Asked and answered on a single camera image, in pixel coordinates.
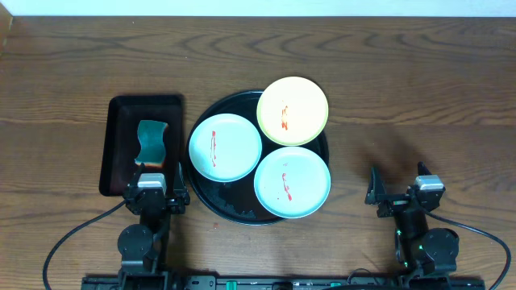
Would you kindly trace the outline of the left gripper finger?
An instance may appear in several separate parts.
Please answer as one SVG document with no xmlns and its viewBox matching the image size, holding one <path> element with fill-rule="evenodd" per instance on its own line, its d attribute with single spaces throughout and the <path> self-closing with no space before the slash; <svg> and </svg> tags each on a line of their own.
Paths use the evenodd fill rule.
<svg viewBox="0 0 516 290">
<path fill-rule="evenodd" d="M 141 163 L 139 167 L 137 168 L 136 172 L 134 173 L 133 177 L 131 178 L 130 182 L 127 184 L 127 187 L 129 189 L 137 188 L 138 187 L 138 181 L 139 178 L 145 169 L 145 164 Z"/>
<path fill-rule="evenodd" d="M 173 192 L 175 194 L 186 194 L 186 186 L 185 181 L 183 177 L 183 170 L 181 163 L 177 163 L 175 176 L 174 176 L 174 182 L 173 182 Z"/>
</svg>

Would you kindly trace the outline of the green yellow sponge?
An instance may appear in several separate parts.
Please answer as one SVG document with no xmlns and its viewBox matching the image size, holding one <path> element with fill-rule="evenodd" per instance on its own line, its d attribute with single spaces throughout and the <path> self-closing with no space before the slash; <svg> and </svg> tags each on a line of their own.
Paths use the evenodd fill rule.
<svg viewBox="0 0 516 290">
<path fill-rule="evenodd" d="M 137 138 L 140 151 L 135 158 L 138 165 L 161 167 L 166 156 L 164 131 L 168 124 L 165 122 L 142 120 L 137 128 Z"/>
</svg>

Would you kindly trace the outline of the light blue plate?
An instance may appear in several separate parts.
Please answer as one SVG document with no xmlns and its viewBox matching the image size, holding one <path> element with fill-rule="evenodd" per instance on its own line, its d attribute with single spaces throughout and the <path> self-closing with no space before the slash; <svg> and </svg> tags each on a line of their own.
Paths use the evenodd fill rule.
<svg viewBox="0 0 516 290">
<path fill-rule="evenodd" d="M 189 158 L 205 178 L 227 183 L 244 178 L 259 163 L 262 141 L 256 127 L 237 114 L 216 114 L 190 136 Z"/>
<path fill-rule="evenodd" d="M 254 177 L 257 200 L 270 213 L 287 219 L 317 211 L 331 190 L 328 166 L 304 147 L 282 147 L 268 154 Z"/>
</svg>

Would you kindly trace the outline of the light blue plate front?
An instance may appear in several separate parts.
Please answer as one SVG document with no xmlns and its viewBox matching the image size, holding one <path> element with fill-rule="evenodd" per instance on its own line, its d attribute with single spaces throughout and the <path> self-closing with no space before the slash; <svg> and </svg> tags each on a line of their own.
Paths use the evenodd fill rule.
<svg viewBox="0 0 516 290">
<path fill-rule="evenodd" d="M 331 190 L 328 166 L 304 147 L 282 147 L 268 154 L 254 177 L 257 200 L 270 213 L 287 219 L 317 211 Z"/>
</svg>

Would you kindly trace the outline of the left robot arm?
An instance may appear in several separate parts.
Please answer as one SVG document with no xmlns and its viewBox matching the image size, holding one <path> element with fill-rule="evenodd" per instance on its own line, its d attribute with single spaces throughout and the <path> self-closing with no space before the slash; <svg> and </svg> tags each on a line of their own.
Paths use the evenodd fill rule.
<svg viewBox="0 0 516 290">
<path fill-rule="evenodd" d="M 175 169 L 173 195 L 161 173 L 144 173 L 140 165 L 123 192 L 126 207 L 139 222 L 119 235 L 122 256 L 120 289 L 183 289 L 186 278 L 166 266 L 170 222 L 173 215 L 185 213 L 190 203 L 180 164 Z"/>
</svg>

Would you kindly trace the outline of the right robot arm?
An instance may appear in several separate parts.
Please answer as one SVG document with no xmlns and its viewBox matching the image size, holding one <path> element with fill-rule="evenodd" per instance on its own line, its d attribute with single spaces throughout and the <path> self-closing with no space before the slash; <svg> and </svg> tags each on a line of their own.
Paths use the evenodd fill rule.
<svg viewBox="0 0 516 290">
<path fill-rule="evenodd" d="M 452 289 L 449 274 L 456 271 L 459 236 L 448 228 L 430 228 L 427 214 L 439 207 L 445 186 L 424 163 L 418 163 L 418 175 L 403 194 L 387 192 L 380 171 L 371 169 L 364 203 L 377 207 L 379 218 L 395 221 L 395 255 L 406 272 L 398 283 L 410 289 Z"/>
</svg>

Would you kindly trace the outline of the black rectangular tray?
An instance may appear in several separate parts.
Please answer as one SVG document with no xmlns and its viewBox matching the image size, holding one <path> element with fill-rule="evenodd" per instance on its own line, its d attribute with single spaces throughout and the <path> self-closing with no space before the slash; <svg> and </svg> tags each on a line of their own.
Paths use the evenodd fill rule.
<svg viewBox="0 0 516 290">
<path fill-rule="evenodd" d="M 145 166 L 144 172 L 164 174 L 166 193 L 173 193 L 173 178 L 184 142 L 183 101 L 184 96 L 178 93 L 125 95 L 110 100 L 98 186 L 103 196 L 121 196 L 139 167 L 135 158 L 140 151 L 137 128 L 142 120 L 168 124 L 164 131 L 164 163 L 161 167 Z"/>
</svg>

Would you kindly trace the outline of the black round tray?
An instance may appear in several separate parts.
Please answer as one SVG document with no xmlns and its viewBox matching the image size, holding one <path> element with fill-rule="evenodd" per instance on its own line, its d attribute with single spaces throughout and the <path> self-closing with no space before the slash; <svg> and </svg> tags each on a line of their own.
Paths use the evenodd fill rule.
<svg viewBox="0 0 516 290">
<path fill-rule="evenodd" d="M 262 92 L 259 90 L 244 91 L 215 102 L 195 123 L 189 134 L 187 147 L 188 161 L 186 168 L 189 181 L 198 198 L 217 215 L 233 222 L 252 226 L 268 225 L 287 219 L 278 217 L 266 210 L 261 203 L 258 202 L 253 185 L 256 169 L 260 162 L 271 152 L 285 147 L 266 137 L 259 127 L 256 108 L 261 94 Z M 260 133 L 262 141 L 260 161 L 249 174 L 240 180 L 227 183 L 209 180 L 202 176 L 190 161 L 190 136 L 202 121 L 216 114 L 237 114 L 244 117 L 250 121 Z M 319 155 L 329 168 L 329 150 L 327 138 L 324 134 L 319 134 L 315 139 L 300 147 L 309 149 Z"/>
</svg>

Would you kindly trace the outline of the yellow plate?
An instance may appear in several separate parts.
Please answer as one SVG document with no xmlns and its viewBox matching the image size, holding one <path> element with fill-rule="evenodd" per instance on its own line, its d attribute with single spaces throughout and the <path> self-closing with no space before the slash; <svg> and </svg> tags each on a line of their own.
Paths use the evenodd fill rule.
<svg viewBox="0 0 516 290">
<path fill-rule="evenodd" d="M 256 108 L 263 133 L 283 146 L 315 139 L 327 124 L 329 105 L 323 90 L 304 77 L 283 77 L 261 94 Z"/>
</svg>

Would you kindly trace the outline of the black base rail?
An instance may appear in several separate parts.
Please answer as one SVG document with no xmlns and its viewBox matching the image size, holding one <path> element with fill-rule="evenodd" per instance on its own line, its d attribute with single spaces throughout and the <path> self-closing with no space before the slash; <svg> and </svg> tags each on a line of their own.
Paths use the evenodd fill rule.
<svg viewBox="0 0 516 290">
<path fill-rule="evenodd" d="M 88 276 L 81 290 L 179 289 L 179 290 L 314 290 L 314 289 L 485 289 L 475 279 L 416 279 L 408 284 L 386 277 L 355 276 L 351 279 L 243 278 L 212 275 Z"/>
</svg>

